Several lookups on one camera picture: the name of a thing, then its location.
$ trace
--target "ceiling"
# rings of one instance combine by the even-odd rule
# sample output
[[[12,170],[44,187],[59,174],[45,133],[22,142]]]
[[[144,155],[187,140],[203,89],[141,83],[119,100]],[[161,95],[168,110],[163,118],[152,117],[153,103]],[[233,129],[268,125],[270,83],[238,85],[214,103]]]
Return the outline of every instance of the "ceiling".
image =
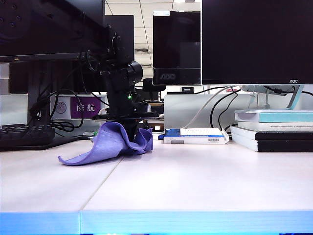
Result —
[[[106,0],[106,15],[134,15],[135,60],[153,75],[153,11],[200,11],[199,0]]]

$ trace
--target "stack of books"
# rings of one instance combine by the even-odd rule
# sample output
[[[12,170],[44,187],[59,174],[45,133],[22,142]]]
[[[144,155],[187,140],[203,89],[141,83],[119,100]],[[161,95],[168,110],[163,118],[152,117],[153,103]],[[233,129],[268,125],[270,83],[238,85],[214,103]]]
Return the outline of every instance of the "stack of books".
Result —
[[[236,110],[233,141],[257,152],[313,152],[313,111]]]

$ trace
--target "desk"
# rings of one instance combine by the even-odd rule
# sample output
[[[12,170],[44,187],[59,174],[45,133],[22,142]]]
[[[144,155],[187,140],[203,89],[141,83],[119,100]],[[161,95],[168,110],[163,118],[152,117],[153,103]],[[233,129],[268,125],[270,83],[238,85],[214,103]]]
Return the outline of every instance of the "desk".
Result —
[[[63,234],[313,232],[312,153],[256,153],[231,142],[154,144],[151,153],[79,167],[60,165],[56,156],[87,152],[87,141],[1,153],[0,216],[54,212],[55,224],[68,215],[76,224]],[[3,234],[26,234],[0,223]],[[32,229],[28,234],[48,234]]]

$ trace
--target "purple sign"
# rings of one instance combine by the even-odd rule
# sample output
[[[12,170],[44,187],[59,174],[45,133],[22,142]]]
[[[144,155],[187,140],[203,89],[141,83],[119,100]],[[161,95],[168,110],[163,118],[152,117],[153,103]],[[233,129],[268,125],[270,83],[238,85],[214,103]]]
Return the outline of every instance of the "purple sign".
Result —
[[[92,118],[97,115],[101,109],[100,101],[95,97],[79,97],[83,108],[83,117]],[[76,97],[70,98],[70,117],[81,118],[81,107]]]

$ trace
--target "barcode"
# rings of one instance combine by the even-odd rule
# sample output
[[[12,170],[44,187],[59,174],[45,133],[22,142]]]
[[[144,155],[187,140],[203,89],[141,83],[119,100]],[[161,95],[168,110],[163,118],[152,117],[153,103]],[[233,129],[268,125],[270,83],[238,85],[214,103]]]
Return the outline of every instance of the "barcode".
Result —
[[[218,142],[220,139],[216,138],[216,139],[213,139],[213,138],[209,138],[209,142]]]

